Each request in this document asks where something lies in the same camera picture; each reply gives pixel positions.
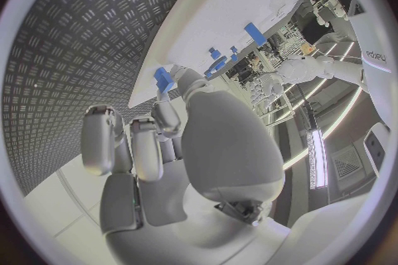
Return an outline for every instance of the diamond plate wall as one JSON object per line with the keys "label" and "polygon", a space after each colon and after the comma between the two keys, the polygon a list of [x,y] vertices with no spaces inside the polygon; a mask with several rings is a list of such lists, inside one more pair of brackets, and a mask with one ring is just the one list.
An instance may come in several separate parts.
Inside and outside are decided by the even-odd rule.
{"label": "diamond plate wall", "polygon": [[145,41],[176,0],[36,0],[10,52],[3,129],[26,195],[80,153],[86,109],[109,103],[130,121],[153,101],[128,109]]}

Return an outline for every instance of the textured metal surface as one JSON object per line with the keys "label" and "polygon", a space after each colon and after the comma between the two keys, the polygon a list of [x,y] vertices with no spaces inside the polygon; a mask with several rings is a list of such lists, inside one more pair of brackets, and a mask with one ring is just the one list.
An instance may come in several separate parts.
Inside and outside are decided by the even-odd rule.
{"label": "textured metal surface", "polygon": [[80,153],[86,109],[113,105],[125,120],[141,52],[176,0],[36,0],[10,52],[3,129],[24,194]]}

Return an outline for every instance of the vent grille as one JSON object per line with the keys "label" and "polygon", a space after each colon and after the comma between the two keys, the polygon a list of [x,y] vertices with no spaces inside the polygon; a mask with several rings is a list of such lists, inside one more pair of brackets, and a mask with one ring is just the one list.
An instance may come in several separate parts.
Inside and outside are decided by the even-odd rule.
{"label": "vent grille", "polygon": [[339,180],[347,178],[363,168],[361,159],[353,146],[333,153],[332,159]]}

